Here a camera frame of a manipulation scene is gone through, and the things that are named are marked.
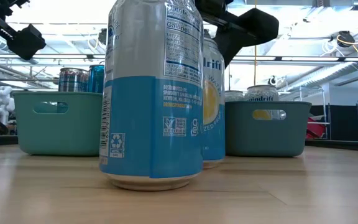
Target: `table surface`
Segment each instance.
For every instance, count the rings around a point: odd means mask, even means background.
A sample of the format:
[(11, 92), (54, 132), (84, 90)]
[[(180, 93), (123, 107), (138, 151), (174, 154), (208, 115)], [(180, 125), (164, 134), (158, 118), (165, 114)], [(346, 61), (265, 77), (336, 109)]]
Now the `table surface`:
[(113, 187), (98, 158), (0, 146), (0, 223), (358, 223), (358, 152), (228, 157), (182, 189), (133, 192)]

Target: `storage bin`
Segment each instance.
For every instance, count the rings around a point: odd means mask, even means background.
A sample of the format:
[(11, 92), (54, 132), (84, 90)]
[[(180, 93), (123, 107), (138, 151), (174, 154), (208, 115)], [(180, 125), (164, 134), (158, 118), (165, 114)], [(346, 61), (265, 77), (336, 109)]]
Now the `storage bin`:
[(20, 149), (48, 156), (97, 156), (103, 95), (14, 94)]
[[(299, 156), (305, 147), (310, 108), (311, 103), (305, 102), (226, 103), (226, 154), (259, 157)], [(281, 111), (280, 116), (285, 119), (254, 119), (253, 114), (258, 110)]]

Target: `recycling symbol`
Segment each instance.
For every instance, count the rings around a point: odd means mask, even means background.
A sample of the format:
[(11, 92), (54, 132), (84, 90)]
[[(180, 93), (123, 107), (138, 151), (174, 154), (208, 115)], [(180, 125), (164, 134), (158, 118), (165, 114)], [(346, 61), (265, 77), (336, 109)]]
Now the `recycling symbol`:
[(119, 134), (114, 134), (112, 136), (111, 147), (113, 149), (120, 149), (122, 147), (122, 139), (121, 139), (121, 136)]

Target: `lemon graphic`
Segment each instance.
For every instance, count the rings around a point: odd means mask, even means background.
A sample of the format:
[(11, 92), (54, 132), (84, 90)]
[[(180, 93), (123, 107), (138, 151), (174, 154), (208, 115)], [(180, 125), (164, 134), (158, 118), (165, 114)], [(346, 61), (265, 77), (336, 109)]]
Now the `lemon graphic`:
[(204, 124), (212, 123), (219, 113), (219, 93), (209, 80), (204, 82)]
[(253, 114), (254, 119), (258, 120), (271, 120), (272, 115), (268, 110), (255, 110)]

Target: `ceiling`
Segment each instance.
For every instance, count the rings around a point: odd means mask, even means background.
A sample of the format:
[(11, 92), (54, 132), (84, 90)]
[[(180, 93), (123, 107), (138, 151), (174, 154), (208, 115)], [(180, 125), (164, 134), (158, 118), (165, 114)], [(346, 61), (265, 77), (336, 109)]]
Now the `ceiling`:
[[(17, 30), (33, 23), (41, 31), (47, 46), (38, 54), (104, 54), (106, 46), (99, 43), (97, 38), (100, 30), (107, 26), (108, 13), (114, 2), (112, 0), (92, 0), (90, 4), (78, 4), (77, 0), (31, 0), (30, 3), (23, 5), (22, 9), (13, 8), (14, 13), (7, 18), (7, 22)], [(275, 0), (275, 2), (297, 2), (296, 6), (264, 4), (274, 2), (273, 0), (259, 0), (259, 2), (260, 10), (275, 16), (280, 21), (280, 29), (277, 39), (257, 46), (257, 55), (335, 57), (341, 56), (341, 54), (355, 54), (356, 50), (353, 47), (338, 47), (337, 50), (333, 50), (333, 47), (336, 46), (333, 44), (335, 41), (329, 41), (331, 36), (336, 36), (340, 30), (349, 30), (358, 42), (358, 8), (355, 10), (350, 6), (311, 7), (310, 4), (307, 4), (311, 2), (310, 0)], [(252, 9), (254, 7), (252, 4), (253, 1), (236, 0), (229, 5), (228, 10), (239, 16)], [(216, 32), (216, 27), (210, 24), (205, 24), (205, 28), (210, 30), (212, 36)], [(0, 46), (0, 54), (6, 53), (5, 50), (1, 50)], [(244, 47), (238, 55), (251, 56), (254, 54), (255, 47)], [(89, 65), (102, 61), (54, 60), (52, 58), (34, 60), (31, 65), (32, 71), (29, 66), (23, 66), (30, 64), (20, 60), (1, 59), (0, 64), (26, 75), (39, 73), (37, 78), (53, 78), (58, 76), (62, 65), (88, 68)], [(257, 66), (256, 83), (266, 83), (272, 75), (281, 79), (281, 82), (294, 82), (297, 78), (317, 68), (318, 66), (308, 65), (307, 62), (300, 65), (260, 63)], [(230, 65), (226, 70), (226, 82), (228, 82), (229, 73), (232, 89), (246, 90), (247, 87), (254, 84), (253, 65), (241, 62)], [(53, 83), (44, 83), (43, 88), (45, 87), (56, 88), (57, 86)]]

